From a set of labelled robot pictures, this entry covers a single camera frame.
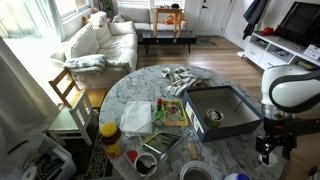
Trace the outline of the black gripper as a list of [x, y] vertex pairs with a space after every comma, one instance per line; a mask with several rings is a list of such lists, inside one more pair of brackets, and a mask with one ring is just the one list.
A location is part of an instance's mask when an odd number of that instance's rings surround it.
[[297, 147], [297, 137], [320, 132], [320, 119], [287, 119], [263, 121], [265, 134], [256, 137], [256, 151], [267, 157], [276, 147], [282, 147], [282, 157], [290, 159], [291, 151]]

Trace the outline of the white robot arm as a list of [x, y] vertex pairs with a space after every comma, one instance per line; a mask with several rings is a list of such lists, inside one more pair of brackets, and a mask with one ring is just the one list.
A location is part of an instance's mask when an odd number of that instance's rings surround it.
[[268, 164], [271, 152], [282, 147], [290, 159], [296, 137], [320, 132], [319, 119], [301, 120], [294, 115], [316, 109], [320, 104], [320, 70], [308, 71], [296, 65], [280, 65], [263, 72], [262, 112], [265, 134], [256, 138], [255, 149]]

